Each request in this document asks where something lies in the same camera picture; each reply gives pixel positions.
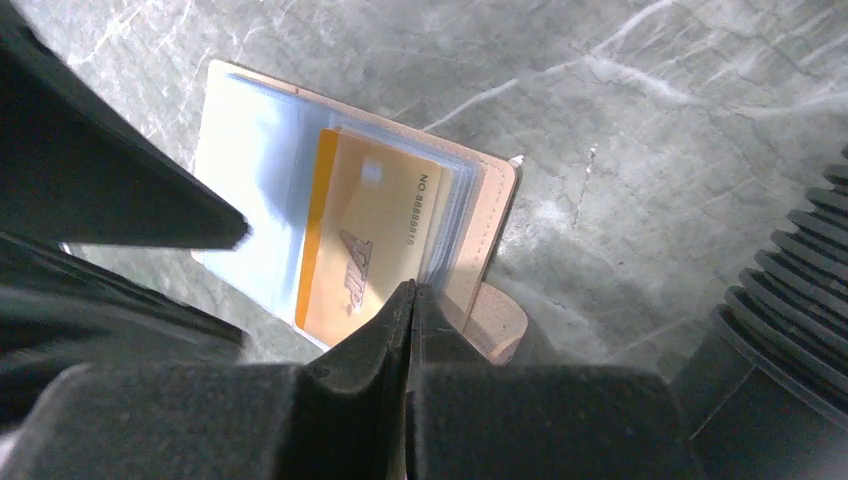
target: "card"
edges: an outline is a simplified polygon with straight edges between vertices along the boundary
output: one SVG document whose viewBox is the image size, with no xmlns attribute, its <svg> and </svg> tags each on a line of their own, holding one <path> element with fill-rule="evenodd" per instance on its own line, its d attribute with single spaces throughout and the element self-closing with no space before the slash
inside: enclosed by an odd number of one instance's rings
<svg viewBox="0 0 848 480">
<path fill-rule="evenodd" d="M 417 279 L 442 168 L 346 132 L 318 144 L 295 322 L 335 345 Z"/>
</svg>

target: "marble floor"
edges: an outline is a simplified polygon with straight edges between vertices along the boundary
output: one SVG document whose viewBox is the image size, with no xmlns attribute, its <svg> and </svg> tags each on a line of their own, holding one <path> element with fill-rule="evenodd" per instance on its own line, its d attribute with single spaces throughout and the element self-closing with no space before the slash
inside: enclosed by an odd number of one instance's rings
<svg viewBox="0 0 848 480">
<path fill-rule="evenodd" d="M 842 0 L 18 0 L 45 43 L 191 170 L 213 58 L 472 148 L 525 155 L 487 279 L 564 361 L 672 376 L 848 142 Z M 185 252 L 91 261 L 317 349 Z"/>
</svg>

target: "concrete floor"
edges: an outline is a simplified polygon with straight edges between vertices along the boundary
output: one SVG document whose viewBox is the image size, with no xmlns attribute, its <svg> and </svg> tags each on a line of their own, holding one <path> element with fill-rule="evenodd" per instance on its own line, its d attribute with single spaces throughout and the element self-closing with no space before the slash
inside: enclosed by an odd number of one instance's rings
<svg viewBox="0 0 848 480">
<path fill-rule="evenodd" d="M 526 162 L 488 281 L 567 361 L 668 378 L 848 142 L 848 4 L 827 0 L 20 0 L 45 42 L 191 170 L 213 58 Z M 93 262 L 319 352 L 185 252 Z"/>
</svg>

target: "card logo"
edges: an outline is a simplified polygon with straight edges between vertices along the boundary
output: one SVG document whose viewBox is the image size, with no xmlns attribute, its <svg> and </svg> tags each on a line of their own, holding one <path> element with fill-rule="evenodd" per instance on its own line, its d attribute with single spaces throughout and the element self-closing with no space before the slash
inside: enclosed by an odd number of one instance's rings
<svg viewBox="0 0 848 480">
<path fill-rule="evenodd" d="M 350 254 L 350 260 L 347 262 L 347 270 L 345 271 L 345 288 L 350 292 L 350 304 L 347 306 L 347 314 L 358 312 L 362 308 L 362 301 L 365 297 L 365 282 L 368 280 L 368 265 L 371 263 L 371 247 L 370 241 L 363 242 L 352 234 L 339 230 L 339 237 L 342 239 L 347 253 Z"/>
</svg>

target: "card holder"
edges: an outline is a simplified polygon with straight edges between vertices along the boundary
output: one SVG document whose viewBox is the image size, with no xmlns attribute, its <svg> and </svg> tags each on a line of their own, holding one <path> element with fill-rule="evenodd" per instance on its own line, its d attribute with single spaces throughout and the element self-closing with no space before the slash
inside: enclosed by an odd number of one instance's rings
<svg viewBox="0 0 848 480">
<path fill-rule="evenodd" d="M 515 169 L 502 159 L 217 60 L 209 67 L 195 175 L 239 209 L 252 232 L 235 251 L 196 252 L 195 258 L 292 323 L 324 129 L 351 132 L 452 167 L 455 178 L 433 262 L 422 264 L 419 278 L 442 292 L 448 320 L 463 331 L 512 198 Z"/>
</svg>

